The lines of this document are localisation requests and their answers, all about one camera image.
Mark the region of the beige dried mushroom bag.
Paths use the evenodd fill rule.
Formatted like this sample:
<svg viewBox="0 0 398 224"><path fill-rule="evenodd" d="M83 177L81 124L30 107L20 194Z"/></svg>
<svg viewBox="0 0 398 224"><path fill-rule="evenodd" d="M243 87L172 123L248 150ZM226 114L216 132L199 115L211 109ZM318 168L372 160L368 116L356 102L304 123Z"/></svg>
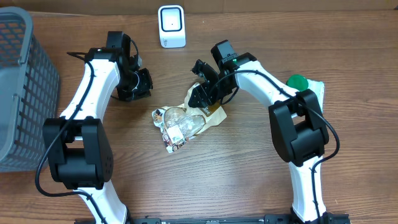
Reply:
<svg viewBox="0 0 398 224"><path fill-rule="evenodd" d="M195 83L188 91L184 103L178 106L163 106L152 112L154 126L160 129L167 152L173 153L212 126L227 118L219 103L205 108L192 108L188 101L193 96Z"/></svg>

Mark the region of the green capped clear bottle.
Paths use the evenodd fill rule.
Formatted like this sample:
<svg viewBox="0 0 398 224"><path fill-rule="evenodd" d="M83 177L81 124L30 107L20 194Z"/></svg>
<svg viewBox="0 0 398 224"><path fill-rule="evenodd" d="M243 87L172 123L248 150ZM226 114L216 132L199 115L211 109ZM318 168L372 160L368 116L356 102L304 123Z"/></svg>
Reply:
<svg viewBox="0 0 398 224"><path fill-rule="evenodd" d="M292 75L287 81L286 85L295 88L298 91L305 91L308 89L308 80L299 74Z"/></svg>

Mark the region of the teal wet wipes pack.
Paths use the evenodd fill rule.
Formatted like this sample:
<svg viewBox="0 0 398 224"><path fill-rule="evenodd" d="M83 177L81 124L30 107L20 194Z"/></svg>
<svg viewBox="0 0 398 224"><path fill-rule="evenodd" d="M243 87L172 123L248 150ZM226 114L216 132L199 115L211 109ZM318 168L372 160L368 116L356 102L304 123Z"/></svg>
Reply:
<svg viewBox="0 0 398 224"><path fill-rule="evenodd" d="M307 79L308 81L308 89L312 90L317 98L320 105L321 112L323 112L323 102L325 96L325 84L321 81L315 81L311 79Z"/></svg>

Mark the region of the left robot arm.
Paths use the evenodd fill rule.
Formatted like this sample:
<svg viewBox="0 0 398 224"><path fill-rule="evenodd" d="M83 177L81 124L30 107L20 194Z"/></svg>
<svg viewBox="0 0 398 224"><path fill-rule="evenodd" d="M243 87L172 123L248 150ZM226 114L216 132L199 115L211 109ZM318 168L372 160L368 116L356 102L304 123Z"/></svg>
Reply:
<svg viewBox="0 0 398 224"><path fill-rule="evenodd" d="M114 159L103 118L114 91L123 102L151 96L150 73L139 54L131 55L136 47L124 32L110 31L104 47L69 52L84 62L83 78L61 115L44 121L36 189L46 197L80 196L93 215L90 223L132 223L111 181Z"/></svg>

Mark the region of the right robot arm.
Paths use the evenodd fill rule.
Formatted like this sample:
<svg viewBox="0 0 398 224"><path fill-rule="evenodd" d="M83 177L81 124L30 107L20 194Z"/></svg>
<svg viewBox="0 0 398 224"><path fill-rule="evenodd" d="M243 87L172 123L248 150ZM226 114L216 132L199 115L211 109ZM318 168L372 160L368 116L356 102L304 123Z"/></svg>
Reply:
<svg viewBox="0 0 398 224"><path fill-rule="evenodd" d="M326 121L317 95L309 89L290 87L267 72L250 53L237 54L230 42L217 43L211 54L218 69L197 60L192 72L204 79L188 101L192 108L206 108L238 90L250 93L269 110L272 143L287 162L292 179L293 222L325 223L320 164L329 142Z"/></svg>

